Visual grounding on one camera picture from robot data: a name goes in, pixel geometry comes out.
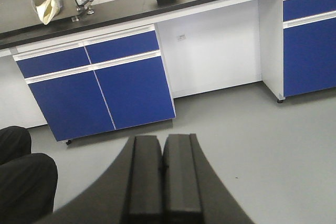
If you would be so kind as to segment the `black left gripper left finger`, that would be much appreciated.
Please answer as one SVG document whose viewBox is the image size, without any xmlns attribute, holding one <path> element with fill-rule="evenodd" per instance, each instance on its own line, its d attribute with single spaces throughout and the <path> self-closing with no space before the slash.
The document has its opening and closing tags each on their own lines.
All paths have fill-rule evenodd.
<svg viewBox="0 0 336 224">
<path fill-rule="evenodd" d="M 162 153 L 156 136 L 130 137 L 84 192 L 39 223 L 161 223 Z"/>
</svg>

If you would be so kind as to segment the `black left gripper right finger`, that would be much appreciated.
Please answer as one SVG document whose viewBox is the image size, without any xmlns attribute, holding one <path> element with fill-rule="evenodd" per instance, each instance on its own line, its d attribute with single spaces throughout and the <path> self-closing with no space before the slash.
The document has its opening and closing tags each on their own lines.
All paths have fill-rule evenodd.
<svg viewBox="0 0 336 224">
<path fill-rule="evenodd" d="M 196 134 L 170 134 L 163 151 L 165 223 L 252 223 L 207 160 Z"/>
</svg>

